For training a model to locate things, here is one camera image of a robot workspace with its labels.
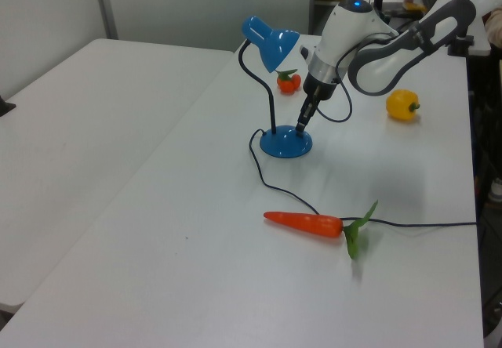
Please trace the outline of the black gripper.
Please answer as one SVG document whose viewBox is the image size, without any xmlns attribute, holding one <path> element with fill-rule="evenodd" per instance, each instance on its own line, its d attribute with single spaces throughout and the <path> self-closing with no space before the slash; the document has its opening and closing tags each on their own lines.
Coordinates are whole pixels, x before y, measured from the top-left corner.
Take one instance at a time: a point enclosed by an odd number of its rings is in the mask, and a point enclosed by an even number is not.
<svg viewBox="0 0 502 348">
<path fill-rule="evenodd" d="M 307 97 L 300 109 L 297 119 L 297 132 L 304 132 L 309 121 L 317 111 L 318 101 L 329 100 L 334 94 L 336 86 L 337 83 L 320 82 L 313 75 L 307 74 L 303 83 L 303 90 Z"/>
</svg>

